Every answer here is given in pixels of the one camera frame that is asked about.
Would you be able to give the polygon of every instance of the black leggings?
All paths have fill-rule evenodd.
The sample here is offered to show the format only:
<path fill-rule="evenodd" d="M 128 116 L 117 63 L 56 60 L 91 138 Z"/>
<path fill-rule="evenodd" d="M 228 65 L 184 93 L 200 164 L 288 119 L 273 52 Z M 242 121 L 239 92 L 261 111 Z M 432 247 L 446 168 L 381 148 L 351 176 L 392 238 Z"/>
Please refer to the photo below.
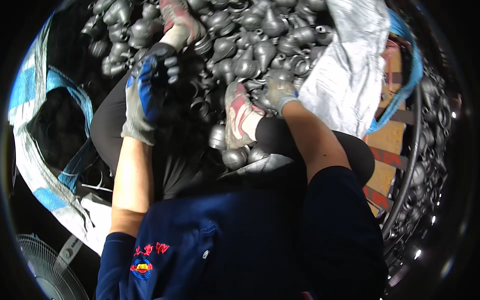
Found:
<path fill-rule="evenodd" d="M 126 120 L 125 85 L 128 72 L 95 112 L 91 123 L 91 137 L 100 157 L 117 171 L 122 138 L 120 133 Z M 153 150 L 153 169 L 156 198 L 174 198 L 180 191 L 216 178 L 225 169 L 212 166 L 207 152 L 217 152 L 207 146 L 206 141 L 192 138 L 195 124 L 183 124 L 181 128 L 164 128 L 156 136 Z M 334 132 L 347 153 L 352 171 L 364 186 L 374 169 L 373 154 L 360 139 L 340 132 Z M 262 118 L 256 130 L 258 145 L 268 153 L 290 157 L 303 165 L 290 130 L 283 119 Z"/>

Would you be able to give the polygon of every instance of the electric fan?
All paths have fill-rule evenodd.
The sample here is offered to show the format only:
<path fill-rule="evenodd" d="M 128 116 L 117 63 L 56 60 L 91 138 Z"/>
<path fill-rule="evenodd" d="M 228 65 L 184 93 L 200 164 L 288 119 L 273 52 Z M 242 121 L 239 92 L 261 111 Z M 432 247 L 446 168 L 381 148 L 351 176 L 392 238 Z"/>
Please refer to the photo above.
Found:
<path fill-rule="evenodd" d="M 88 300 L 77 276 L 68 267 L 71 259 L 64 260 L 50 246 L 35 235 L 17 235 L 27 265 L 45 295 L 51 300 Z M 72 248 L 62 249 L 68 258 Z"/>

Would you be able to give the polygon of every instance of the fan grille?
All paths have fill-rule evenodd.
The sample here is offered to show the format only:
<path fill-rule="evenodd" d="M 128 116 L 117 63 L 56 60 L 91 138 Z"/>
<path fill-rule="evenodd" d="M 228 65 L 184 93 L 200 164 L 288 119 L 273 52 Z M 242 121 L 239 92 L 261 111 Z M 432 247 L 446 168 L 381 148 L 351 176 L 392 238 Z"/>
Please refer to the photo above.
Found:
<path fill-rule="evenodd" d="M 50 246 L 31 235 L 18 235 L 17 240 L 30 271 L 38 283 L 43 281 L 41 287 L 47 296 L 55 300 L 88 300 L 84 288 L 73 271 L 69 267 L 63 271 L 55 267 L 58 254 Z M 45 280 L 54 288 L 45 288 Z"/>

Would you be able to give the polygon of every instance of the leg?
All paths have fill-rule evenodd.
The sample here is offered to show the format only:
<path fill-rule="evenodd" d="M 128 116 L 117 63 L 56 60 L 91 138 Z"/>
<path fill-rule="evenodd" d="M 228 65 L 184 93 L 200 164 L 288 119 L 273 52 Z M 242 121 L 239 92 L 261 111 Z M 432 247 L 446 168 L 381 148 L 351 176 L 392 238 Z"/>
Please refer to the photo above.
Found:
<path fill-rule="evenodd" d="M 154 45 L 147 54 L 155 50 Z M 123 142 L 120 133 L 126 120 L 125 85 L 129 75 L 127 72 L 102 102 L 90 127 L 95 148 L 114 175 Z M 188 125 L 182 124 L 180 128 L 163 131 L 156 139 L 157 146 L 153 149 L 155 199 L 173 198 L 203 178 L 200 169 L 204 147 L 192 145 L 189 132 L 192 130 Z"/>
<path fill-rule="evenodd" d="M 368 146 L 359 138 L 342 132 L 333 131 L 348 157 L 352 171 L 361 186 L 364 186 L 373 174 L 375 161 Z M 268 153 L 277 153 L 294 160 L 301 160 L 300 152 L 283 119 L 262 118 L 255 132 L 258 145 Z"/>

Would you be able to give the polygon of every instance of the arm sleeve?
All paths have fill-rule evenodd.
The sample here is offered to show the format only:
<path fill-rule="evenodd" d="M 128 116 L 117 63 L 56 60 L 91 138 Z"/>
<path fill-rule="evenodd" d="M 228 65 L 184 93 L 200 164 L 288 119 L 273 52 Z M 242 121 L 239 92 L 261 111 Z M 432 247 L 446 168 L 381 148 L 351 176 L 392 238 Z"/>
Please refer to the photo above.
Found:
<path fill-rule="evenodd" d="M 119 299 L 120 280 L 128 275 L 136 238 L 122 232 L 107 235 L 100 258 L 96 298 Z"/>
<path fill-rule="evenodd" d="M 382 296 L 383 239 L 351 170 L 328 167 L 312 178 L 299 229 L 302 267 L 319 298 Z"/>

